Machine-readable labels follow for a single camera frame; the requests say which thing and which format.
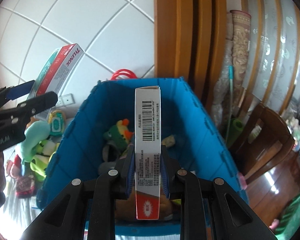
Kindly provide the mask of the red plastic handbag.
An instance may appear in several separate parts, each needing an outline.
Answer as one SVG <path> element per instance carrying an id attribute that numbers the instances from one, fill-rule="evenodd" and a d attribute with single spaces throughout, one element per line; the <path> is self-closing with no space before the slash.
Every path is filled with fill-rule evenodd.
<path id="1" fill-rule="evenodd" d="M 113 73 L 113 75 L 111 76 L 110 80 L 118 80 L 122 77 L 126 77 L 128 79 L 137 79 L 138 77 L 136 76 L 136 74 L 134 72 L 132 72 L 129 69 L 119 69 L 117 71 L 115 71 Z"/>

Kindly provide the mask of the brown plush toy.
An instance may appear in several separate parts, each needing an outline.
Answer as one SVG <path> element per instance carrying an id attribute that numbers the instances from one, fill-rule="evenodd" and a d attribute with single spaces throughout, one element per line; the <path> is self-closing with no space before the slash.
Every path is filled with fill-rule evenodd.
<path id="1" fill-rule="evenodd" d="M 153 205 L 149 200 L 141 205 L 136 202 L 134 189 L 127 200 L 116 200 L 115 219 L 125 221 L 135 221 L 140 216 L 149 220 L 154 218 L 156 211 L 159 211 L 159 220 L 170 220 L 173 217 L 173 203 L 164 194 L 160 195 L 160 204 Z"/>

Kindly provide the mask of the pink pig plush red dress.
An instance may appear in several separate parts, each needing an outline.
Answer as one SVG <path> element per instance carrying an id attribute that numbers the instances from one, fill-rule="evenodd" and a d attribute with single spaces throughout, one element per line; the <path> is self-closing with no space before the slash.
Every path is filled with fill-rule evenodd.
<path id="1" fill-rule="evenodd" d="M 14 179 L 18 179 L 21 176 L 21 158 L 19 155 L 15 155 L 14 159 L 7 161 L 6 173 L 8 176 Z"/>

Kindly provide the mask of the wooden chair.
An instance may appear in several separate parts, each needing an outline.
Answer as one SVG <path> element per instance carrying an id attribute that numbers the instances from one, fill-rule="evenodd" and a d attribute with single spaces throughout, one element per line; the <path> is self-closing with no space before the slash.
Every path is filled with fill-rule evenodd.
<path id="1" fill-rule="evenodd" d="M 229 151 L 246 184 L 250 184 L 285 159 L 294 142 L 281 116 L 259 103 Z"/>

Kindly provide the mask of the maroon California knit hat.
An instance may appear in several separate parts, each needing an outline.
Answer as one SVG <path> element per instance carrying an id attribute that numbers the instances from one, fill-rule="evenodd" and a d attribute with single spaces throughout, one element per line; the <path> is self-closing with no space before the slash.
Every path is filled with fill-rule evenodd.
<path id="1" fill-rule="evenodd" d="M 36 180 L 32 174 L 19 177 L 15 195 L 19 199 L 31 198 L 36 194 Z"/>

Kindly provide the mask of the rolled patterned carpet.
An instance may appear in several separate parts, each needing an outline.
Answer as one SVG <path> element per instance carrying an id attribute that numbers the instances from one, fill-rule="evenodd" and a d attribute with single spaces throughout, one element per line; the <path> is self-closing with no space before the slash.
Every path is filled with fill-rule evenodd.
<path id="1" fill-rule="evenodd" d="M 234 68 L 234 91 L 241 90 L 248 64 L 250 40 L 250 14 L 241 10 L 230 10 L 232 16 L 232 65 Z"/>

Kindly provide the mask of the white wall socket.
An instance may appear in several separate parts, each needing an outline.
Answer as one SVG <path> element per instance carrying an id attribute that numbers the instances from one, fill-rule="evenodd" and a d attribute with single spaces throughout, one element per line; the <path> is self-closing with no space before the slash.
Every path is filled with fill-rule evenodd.
<path id="1" fill-rule="evenodd" d="M 66 94 L 58 97 L 56 107 L 65 107 L 73 105 L 75 103 L 74 97 L 72 94 Z"/>

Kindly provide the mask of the teal white medicine box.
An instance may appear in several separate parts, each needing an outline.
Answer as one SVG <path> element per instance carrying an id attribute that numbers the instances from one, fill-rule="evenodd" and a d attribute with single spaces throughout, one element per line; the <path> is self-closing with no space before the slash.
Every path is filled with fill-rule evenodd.
<path id="1" fill-rule="evenodd" d="M 40 85 L 42 84 L 42 81 L 43 81 L 44 77 L 46 76 L 51 64 L 54 62 L 55 58 L 57 57 L 59 51 L 60 51 L 60 48 L 54 50 L 53 54 L 49 57 L 47 62 L 44 64 L 40 74 L 36 78 L 32 88 L 29 92 L 27 99 L 31 99 L 31 98 L 34 98 L 37 96 L 38 89 L 39 89 Z"/>

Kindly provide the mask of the teal blue dolphin plush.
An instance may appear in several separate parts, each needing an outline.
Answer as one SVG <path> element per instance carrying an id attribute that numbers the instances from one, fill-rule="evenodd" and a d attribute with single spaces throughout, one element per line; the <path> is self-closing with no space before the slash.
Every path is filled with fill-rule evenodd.
<path id="1" fill-rule="evenodd" d="M 37 145 L 49 137 L 50 131 L 50 124 L 43 120 L 35 121 L 28 127 L 25 131 L 25 140 L 19 144 L 22 164 L 31 162 L 37 153 Z"/>

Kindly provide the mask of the red white Tylenol box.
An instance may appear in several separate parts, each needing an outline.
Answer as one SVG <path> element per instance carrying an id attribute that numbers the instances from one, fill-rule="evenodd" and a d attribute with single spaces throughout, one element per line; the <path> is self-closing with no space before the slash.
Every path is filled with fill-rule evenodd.
<path id="1" fill-rule="evenodd" d="M 59 95 L 61 88 L 83 52 L 83 49 L 77 43 L 61 47 L 38 89 L 37 96 L 50 91 Z"/>

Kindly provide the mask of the green frog plush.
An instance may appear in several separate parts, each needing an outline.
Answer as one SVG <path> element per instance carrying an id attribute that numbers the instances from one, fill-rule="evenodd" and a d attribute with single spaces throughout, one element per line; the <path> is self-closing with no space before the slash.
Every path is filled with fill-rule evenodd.
<path id="1" fill-rule="evenodd" d="M 52 140 L 40 141 L 35 150 L 36 154 L 33 156 L 30 162 L 30 169 L 34 172 L 36 179 L 39 182 L 43 182 L 46 178 L 46 169 L 52 158 L 56 153 L 59 142 L 55 143 Z"/>

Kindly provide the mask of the white grey medicine box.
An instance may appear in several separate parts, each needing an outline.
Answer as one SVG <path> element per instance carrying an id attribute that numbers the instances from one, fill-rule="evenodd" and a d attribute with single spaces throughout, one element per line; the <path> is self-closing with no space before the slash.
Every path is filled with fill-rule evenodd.
<path id="1" fill-rule="evenodd" d="M 141 205 L 160 204 L 161 91 L 158 86 L 135 90 L 135 196 Z"/>

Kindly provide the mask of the yellow green tissue pack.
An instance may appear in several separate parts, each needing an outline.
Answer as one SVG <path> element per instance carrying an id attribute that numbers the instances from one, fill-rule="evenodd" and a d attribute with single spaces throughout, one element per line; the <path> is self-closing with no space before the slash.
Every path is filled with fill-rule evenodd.
<path id="1" fill-rule="evenodd" d="M 50 125 L 50 135 L 61 137 L 65 130 L 66 116 L 61 110 L 54 110 L 49 113 L 48 124 Z"/>

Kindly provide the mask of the blue folding storage bin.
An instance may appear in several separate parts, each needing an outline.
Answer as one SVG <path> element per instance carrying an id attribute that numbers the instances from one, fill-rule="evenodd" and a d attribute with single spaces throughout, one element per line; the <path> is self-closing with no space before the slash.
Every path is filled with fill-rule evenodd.
<path id="1" fill-rule="evenodd" d="M 200 179 L 224 179 L 248 204 L 247 194 L 239 184 L 238 169 L 192 89 L 181 78 L 158 78 L 104 81 L 93 88 L 47 167 L 46 179 L 37 194 L 40 206 L 45 209 L 72 180 L 97 179 L 126 157 L 129 147 L 134 148 L 135 134 L 123 152 L 112 141 L 106 141 L 103 134 L 122 119 L 129 120 L 128 129 L 134 133 L 135 90 L 149 86 L 158 86 L 161 91 L 161 148 L 165 147 L 182 169 Z M 180 236 L 181 200 L 169 197 L 168 178 L 161 165 L 162 159 L 160 194 L 173 203 L 172 219 L 115 219 L 115 237 Z"/>

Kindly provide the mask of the green dinosaur plush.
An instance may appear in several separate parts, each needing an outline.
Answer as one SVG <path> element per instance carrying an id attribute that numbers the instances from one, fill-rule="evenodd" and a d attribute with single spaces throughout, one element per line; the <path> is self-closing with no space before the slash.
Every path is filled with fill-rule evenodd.
<path id="1" fill-rule="evenodd" d="M 128 147 L 134 135 L 134 133 L 128 129 L 128 125 L 128 119 L 119 120 L 103 134 L 104 139 L 106 141 L 112 141 L 120 152 L 123 152 Z"/>

